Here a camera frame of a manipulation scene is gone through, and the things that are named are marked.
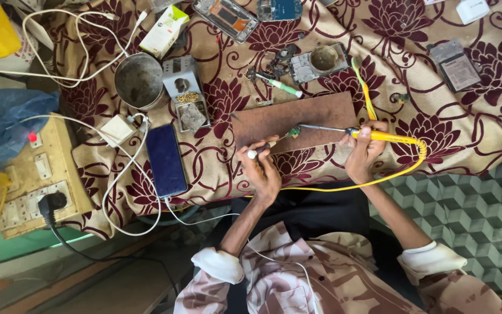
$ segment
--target patterned shirt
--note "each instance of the patterned shirt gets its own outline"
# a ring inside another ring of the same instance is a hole
[[[333,232],[294,242],[279,222],[254,237],[243,248],[239,262],[247,280],[249,313],[314,314],[314,293],[324,314],[425,313],[373,274],[371,243],[354,233]],[[313,291],[302,267],[281,262],[301,263]],[[427,313],[502,313],[497,294],[461,269],[420,275],[403,261],[401,265],[410,281],[419,284]],[[229,283],[201,269],[178,296],[174,313],[223,313],[229,288]]]

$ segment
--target floral bedsheet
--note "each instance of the floral bedsheet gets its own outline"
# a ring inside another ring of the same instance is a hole
[[[237,0],[251,12],[256,0]],[[427,161],[418,169],[425,174],[458,173],[482,175],[502,161],[502,1],[488,0],[492,11],[484,18],[463,25],[455,1],[425,6],[422,0],[339,0],[325,7],[317,0],[304,0],[303,16],[295,21],[261,22],[243,45],[234,43],[217,28],[192,11],[187,44],[166,59],[191,54],[198,62],[203,92],[208,102],[212,126],[196,134],[178,132],[187,182],[187,192],[172,198],[173,204],[207,202],[253,193],[253,186],[241,172],[234,154],[230,113],[257,107],[258,101],[274,99],[275,104],[294,97],[262,83],[245,78],[247,68],[263,69],[279,49],[294,43],[298,53],[318,44],[342,42],[350,56],[361,59],[361,76],[379,119],[389,122],[390,131],[425,140]],[[113,12],[118,21],[85,16],[105,25],[127,43],[132,27],[149,4],[139,0],[95,0],[80,11]],[[138,44],[156,18],[150,15],[136,30],[129,53],[140,51]],[[80,25],[89,49],[89,71],[108,63],[120,53],[107,31]],[[75,31],[74,18],[58,13],[48,30],[55,41],[54,66],[60,75],[78,76],[85,53]],[[472,61],[481,67],[481,83],[453,94],[429,57],[428,44],[458,39]],[[118,97],[113,75],[118,63],[94,79],[61,92],[76,118],[101,127],[118,113],[134,113]],[[288,75],[282,77],[292,84]],[[351,68],[299,86],[304,97],[317,97],[349,90],[358,122],[367,119],[364,97]],[[396,94],[408,93],[411,100],[399,104]],[[152,127],[173,123],[178,117],[173,104],[148,113]],[[123,144],[135,153],[142,134],[136,133]],[[307,185],[346,179],[344,164],[350,149],[336,144],[277,154],[275,164],[284,186]],[[95,209],[64,222],[65,225],[107,239],[117,232],[101,212],[102,197],[108,185],[128,163],[117,149],[94,137],[73,151],[79,174]],[[374,171],[388,175],[405,169],[417,160],[415,147],[391,144],[380,156]],[[152,176],[146,148],[138,157]],[[149,182],[131,166],[116,184],[107,202],[109,215],[123,226],[135,215],[156,213],[159,200]]]

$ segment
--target wooden board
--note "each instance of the wooden board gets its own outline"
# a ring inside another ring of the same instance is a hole
[[[24,146],[16,158],[9,160],[8,166],[15,166],[18,179],[18,190],[9,192],[5,202],[10,202],[21,196],[36,191],[40,188],[48,187],[61,181],[66,181],[69,188],[69,195],[73,205],[55,211],[57,221],[70,218],[72,216],[91,211],[92,202],[87,195],[83,183],[80,180],[77,167],[71,155],[71,140],[67,133],[65,120],[59,118],[49,118],[47,124],[40,131],[42,145],[32,148],[30,144]],[[38,169],[34,163],[36,155],[46,153],[52,176],[49,179],[40,179]],[[2,189],[0,188],[0,203],[2,199]],[[36,218],[26,221],[11,229],[1,231],[4,239],[13,238],[23,233],[45,227],[43,218]]]
[[[284,104],[237,111],[232,114],[235,146],[252,144],[269,135],[283,136],[297,124],[328,127],[357,126],[350,92],[300,99]],[[284,153],[338,142],[343,132],[301,128],[296,139],[288,138],[271,148],[271,153]]]

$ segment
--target green screwdriver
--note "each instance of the green screwdriver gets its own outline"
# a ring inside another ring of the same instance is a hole
[[[303,95],[303,92],[301,90],[295,90],[295,89],[291,88],[290,86],[285,85],[283,82],[276,81],[275,79],[268,79],[268,78],[260,75],[259,73],[255,73],[255,75],[260,77],[261,79],[267,80],[269,83],[278,87],[279,89],[285,90],[292,95],[296,95],[297,98],[301,98],[301,96]]]

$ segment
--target shirt sleeve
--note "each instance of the shirt sleeve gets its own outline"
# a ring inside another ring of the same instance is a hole
[[[404,250],[397,259],[414,286],[418,286],[425,276],[462,269],[467,263],[465,258],[435,241],[417,249]]]
[[[227,309],[230,284],[202,269],[176,298],[173,314],[222,314]]]
[[[502,314],[502,300],[485,283],[467,275],[466,259],[435,241],[398,257],[410,282],[418,287],[428,313]]]
[[[191,261],[201,270],[176,298],[174,314],[223,313],[227,308],[230,283],[239,283],[244,277],[239,259],[207,247]]]
[[[499,296],[478,278],[459,269],[424,277],[418,290],[427,313],[502,314]]]

